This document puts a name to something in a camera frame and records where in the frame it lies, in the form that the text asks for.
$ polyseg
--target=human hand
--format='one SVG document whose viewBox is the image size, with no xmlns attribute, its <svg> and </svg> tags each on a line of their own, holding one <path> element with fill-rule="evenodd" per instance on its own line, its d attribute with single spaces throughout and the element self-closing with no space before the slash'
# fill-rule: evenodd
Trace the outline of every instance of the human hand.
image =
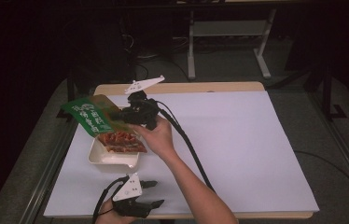
<svg viewBox="0 0 349 224">
<path fill-rule="evenodd" d="M 130 127 L 143 136 L 155 154 L 167 161 L 177 155 L 172 138 L 172 125 L 161 116 L 157 116 L 156 121 L 157 127 L 152 131 L 140 125 L 130 124 Z"/>
<path fill-rule="evenodd" d="M 95 224 L 129 224 L 136 220 L 136 217 L 122 217 L 112 209 L 111 199 L 105 201 L 99 212 L 101 215 L 98 216 Z"/>
</svg>

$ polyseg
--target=paper bowl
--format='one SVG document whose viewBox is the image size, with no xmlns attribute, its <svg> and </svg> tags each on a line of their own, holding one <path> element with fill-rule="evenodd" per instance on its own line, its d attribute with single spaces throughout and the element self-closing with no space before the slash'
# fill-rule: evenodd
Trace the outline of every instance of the paper bowl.
<svg viewBox="0 0 349 224">
<path fill-rule="evenodd" d="M 140 152 L 108 152 L 105 146 L 97 139 L 93 139 L 90 163 L 95 165 L 126 165 L 131 169 L 136 168 Z"/>
</svg>

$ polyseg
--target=wooden table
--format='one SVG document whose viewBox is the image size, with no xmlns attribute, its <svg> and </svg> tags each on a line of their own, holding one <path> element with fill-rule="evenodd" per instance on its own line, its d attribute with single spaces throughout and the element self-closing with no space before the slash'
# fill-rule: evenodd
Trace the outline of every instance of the wooden table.
<svg viewBox="0 0 349 224">
<path fill-rule="evenodd" d="M 117 105 L 126 104 L 127 96 L 123 93 L 128 87 L 101 85 L 95 94 L 108 95 Z M 271 100 L 260 83 L 160 83 L 146 89 L 146 93 L 148 98 L 164 102 L 172 109 L 217 194 L 236 217 L 308 218 L 318 211 Z M 78 126 L 44 216 L 91 217 L 102 190 L 124 176 L 88 163 L 91 142 L 92 138 Z M 201 178 L 178 133 L 174 133 L 174 146 Z M 158 156 L 152 152 L 143 154 L 137 173 L 141 180 L 159 183 L 146 189 L 139 202 L 165 200 L 148 218 L 192 218 L 175 179 Z"/>
</svg>

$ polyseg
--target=black cable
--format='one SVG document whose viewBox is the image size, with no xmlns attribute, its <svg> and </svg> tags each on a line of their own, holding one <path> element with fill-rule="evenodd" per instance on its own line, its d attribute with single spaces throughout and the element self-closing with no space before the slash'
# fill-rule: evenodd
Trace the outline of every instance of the black cable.
<svg viewBox="0 0 349 224">
<path fill-rule="evenodd" d="M 347 174 L 343 169 L 341 169 L 340 167 L 338 167 L 337 165 L 335 165 L 334 163 L 332 163 L 331 161 L 328 161 L 327 159 L 320 157 L 318 155 L 315 155 L 314 153 L 310 153 L 310 152 L 305 152 L 305 151 L 298 151 L 298 150 L 294 150 L 294 152 L 296 153 L 300 153 L 300 154 L 305 154 L 308 156 L 312 156 L 312 157 L 316 157 L 319 160 L 322 160 L 326 163 L 328 163 L 329 165 L 331 165 L 332 167 L 334 167 L 337 171 L 339 171 L 340 173 L 342 173 L 348 180 L 349 180 L 349 174 Z"/>
<path fill-rule="evenodd" d="M 146 105 L 150 105 L 152 107 L 154 107 L 155 109 L 158 109 L 161 114 L 169 120 L 169 122 L 171 122 L 171 124 L 174 126 L 174 128 L 177 130 L 177 132 L 181 135 L 181 137 L 184 139 L 184 141 L 186 142 L 189 152 L 192 155 L 192 158 L 195 160 L 195 163 L 198 166 L 198 169 L 202 175 L 202 178 L 204 180 L 204 183 L 206 184 L 206 186 L 211 189 L 213 192 L 216 192 L 215 189 L 213 188 L 212 184 L 209 181 L 209 178 L 207 177 L 206 172 L 204 171 L 201 161 L 198 158 L 197 153 L 195 152 L 194 146 L 191 144 L 191 141 L 189 140 L 188 136 L 186 135 L 186 133 L 184 132 L 184 130 L 181 128 L 180 124 L 178 123 L 178 121 L 175 118 L 172 118 L 165 110 L 159 108 L 157 105 L 154 105 L 153 103 L 150 103 L 149 101 L 145 101 L 145 100 L 140 100 L 138 101 L 140 103 L 144 103 Z"/>
<path fill-rule="evenodd" d="M 178 37 L 177 39 L 185 39 L 182 43 L 178 44 L 177 46 L 174 46 L 172 51 L 177 52 L 181 49 L 187 48 L 188 47 L 188 37 Z"/>
<path fill-rule="evenodd" d="M 201 37 L 198 41 L 194 41 L 194 54 L 212 54 L 218 51 L 217 43 L 211 44 L 211 36 Z"/>
<path fill-rule="evenodd" d="M 104 215 L 104 214 L 106 214 L 106 213 L 109 213 L 109 212 L 113 211 L 113 209 L 114 209 L 114 208 L 108 209 L 107 211 L 105 211 L 105 212 L 103 212 L 103 213 L 99 213 L 98 216 L 101 216 L 101 215 Z"/>
<path fill-rule="evenodd" d="M 142 68 L 144 68 L 144 69 L 146 70 L 146 73 L 147 73 L 147 74 L 146 74 L 146 76 L 142 79 L 142 80 L 146 80 L 146 79 L 148 78 L 148 76 L 149 76 L 148 69 L 147 69 L 145 66 L 143 66 L 142 64 L 140 64 L 140 63 L 137 63 L 136 66 L 142 67 Z"/>
<path fill-rule="evenodd" d="M 201 161 L 199 160 L 198 158 L 198 155 L 197 153 L 195 152 L 194 150 L 194 147 L 192 146 L 191 144 L 191 141 L 189 141 L 189 138 L 188 136 L 186 135 L 186 133 L 183 131 L 183 129 L 181 128 L 181 126 L 179 124 L 177 124 L 174 119 L 172 119 L 172 117 L 163 109 L 160 109 L 159 108 L 159 111 L 161 112 L 161 114 L 166 117 L 171 123 L 172 125 L 174 126 L 174 128 L 177 130 L 177 132 L 183 137 L 184 141 L 186 142 L 188 148 L 189 148 L 189 151 L 191 152 L 191 155 L 192 155 L 192 158 L 195 160 L 195 163 L 197 164 L 198 166 L 198 169 L 199 171 L 201 172 L 201 175 L 202 175 L 202 178 L 204 180 L 204 183 L 206 184 L 206 186 L 211 189 L 213 192 L 216 192 L 214 189 L 213 189 L 213 186 L 212 184 L 210 183 L 209 181 L 209 178 L 207 177 L 207 174 L 206 172 L 204 171 L 203 167 L 202 167 L 202 164 L 201 164 Z"/>
<path fill-rule="evenodd" d="M 99 214 L 99 210 L 103 204 L 103 201 L 105 199 L 105 196 L 107 195 L 108 191 L 118 182 L 125 182 L 128 178 L 127 177 L 121 177 L 118 178 L 117 180 L 115 180 L 114 182 L 112 182 L 106 189 L 103 190 L 101 197 L 99 198 L 98 203 L 96 204 L 95 210 L 93 211 L 93 218 L 92 218 L 92 224 L 94 224 L 96 222 L 96 219 L 98 218 L 98 216 L 100 216 L 101 214 Z"/>
<path fill-rule="evenodd" d="M 161 105 L 163 105 L 163 106 L 165 106 L 166 109 L 169 111 L 169 113 L 171 113 L 171 116 L 172 116 L 172 118 L 174 119 L 174 121 L 176 122 L 176 124 L 177 124 L 177 125 L 180 125 L 180 124 L 178 123 L 177 119 L 175 118 L 174 113 L 172 112 L 172 110 L 171 110 L 166 104 L 164 104 L 163 102 L 160 102 L 160 101 L 157 101 L 157 103 L 158 103 L 158 104 L 161 104 Z"/>
<path fill-rule="evenodd" d="M 166 60 L 165 59 L 154 59 L 154 60 L 150 60 L 150 62 L 167 62 L 167 63 L 173 64 L 178 69 L 180 69 L 181 73 L 186 77 L 186 80 L 189 82 L 187 73 L 184 71 L 184 69 L 180 65 L 178 65 L 178 63 L 175 63 L 175 62 L 173 62 L 171 60 L 167 60 L 167 59 Z"/>
</svg>

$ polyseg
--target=white paper sheet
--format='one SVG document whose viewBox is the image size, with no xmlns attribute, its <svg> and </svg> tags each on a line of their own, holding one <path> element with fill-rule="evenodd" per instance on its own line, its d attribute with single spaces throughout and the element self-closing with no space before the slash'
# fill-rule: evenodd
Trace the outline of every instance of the white paper sheet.
<svg viewBox="0 0 349 224">
<path fill-rule="evenodd" d="M 109 96 L 116 105 L 126 105 L 126 98 Z M 148 98 L 171 108 L 217 194 L 232 212 L 318 211 L 266 91 L 150 94 Z M 175 130 L 173 133 L 179 155 L 201 177 L 185 142 Z M 45 216 L 90 216 L 103 189 L 124 176 L 88 162 L 92 140 L 78 126 Z M 138 165 L 142 180 L 159 182 L 155 188 L 145 189 L 138 201 L 165 200 L 151 214 L 190 213 L 160 158 L 148 152 L 140 155 Z"/>
</svg>

